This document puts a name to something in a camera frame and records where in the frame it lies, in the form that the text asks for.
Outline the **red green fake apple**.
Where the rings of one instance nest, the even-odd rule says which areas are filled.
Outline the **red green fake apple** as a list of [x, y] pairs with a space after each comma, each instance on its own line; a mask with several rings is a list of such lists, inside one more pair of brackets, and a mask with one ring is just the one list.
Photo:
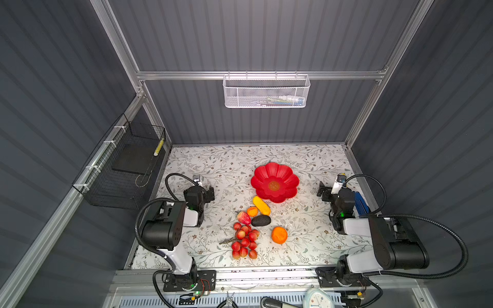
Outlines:
[[238, 213], [237, 220], [242, 225], [250, 225], [252, 223], [251, 217], [244, 211]]

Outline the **small orange fake tangerine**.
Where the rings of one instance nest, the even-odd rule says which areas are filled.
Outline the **small orange fake tangerine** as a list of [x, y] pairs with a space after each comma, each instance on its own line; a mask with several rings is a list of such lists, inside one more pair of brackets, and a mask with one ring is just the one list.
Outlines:
[[254, 218], [259, 214], [259, 210], [257, 207], [250, 207], [247, 209], [246, 212], [251, 218]]

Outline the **red fake grape bunch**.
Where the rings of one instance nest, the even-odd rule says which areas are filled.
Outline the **red fake grape bunch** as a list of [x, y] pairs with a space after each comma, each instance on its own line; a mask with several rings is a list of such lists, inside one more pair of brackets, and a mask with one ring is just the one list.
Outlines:
[[260, 232], [253, 229], [250, 225], [242, 225], [241, 223], [235, 223], [233, 229], [235, 235], [231, 243], [232, 258], [235, 260], [246, 257], [254, 260], [257, 259], [257, 240], [259, 239]]

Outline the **dark fake avocado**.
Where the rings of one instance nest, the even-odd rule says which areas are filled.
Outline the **dark fake avocado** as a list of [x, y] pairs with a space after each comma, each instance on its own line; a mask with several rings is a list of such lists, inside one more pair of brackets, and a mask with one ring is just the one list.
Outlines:
[[272, 220], [269, 216], [267, 215], [259, 215], [254, 218], [252, 218], [251, 225], [253, 227], [265, 227], [269, 224], [271, 224]]

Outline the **yellow fake corn cob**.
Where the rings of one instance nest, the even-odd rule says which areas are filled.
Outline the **yellow fake corn cob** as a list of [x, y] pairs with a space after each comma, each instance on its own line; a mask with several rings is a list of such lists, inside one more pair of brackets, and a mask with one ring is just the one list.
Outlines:
[[252, 202], [262, 215], [269, 216], [271, 214], [270, 207], [259, 196], [255, 196]]

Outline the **large fake orange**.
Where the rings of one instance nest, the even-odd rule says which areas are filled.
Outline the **large fake orange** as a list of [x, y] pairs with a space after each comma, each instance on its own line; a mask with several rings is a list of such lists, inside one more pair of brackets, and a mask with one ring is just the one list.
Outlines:
[[288, 238], [288, 233], [285, 228], [275, 227], [272, 230], [271, 239], [274, 243], [282, 245], [287, 241], [287, 238]]

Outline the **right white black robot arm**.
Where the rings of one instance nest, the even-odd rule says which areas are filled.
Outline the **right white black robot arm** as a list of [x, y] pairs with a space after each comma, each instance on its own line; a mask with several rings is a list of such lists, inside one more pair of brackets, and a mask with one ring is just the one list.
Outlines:
[[429, 266], [430, 257], [406, 218], [354, 216], [356, 193], [335, 182], [334, 187], [319, 183], [317, 196], [331, 206], [329, 219], [334, 231], [341, 235], [368, 237], [372, 249], [363, 253], [345, 254], [333, 267], [316, 270], [321, 286], [354, 286], [363, 282], [365, 273], [383, 270], [416, 270]]

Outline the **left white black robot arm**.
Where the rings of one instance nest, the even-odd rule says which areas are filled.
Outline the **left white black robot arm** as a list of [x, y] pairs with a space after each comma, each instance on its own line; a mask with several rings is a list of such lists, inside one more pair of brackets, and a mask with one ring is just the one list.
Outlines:
[[163, 257], [169, 269], [163, 273], [164, 292], [212, 291], [216, 271], [199, 270], [196, 260], [187, 253], [181, 241], [185, 228], [200, 227], [205, 204], [215, 199], [214, 188], [191, 186], [184, 191], [184, 201], [170, 198], [150, 200], [139, 212], [134, 231], [145, 250]]

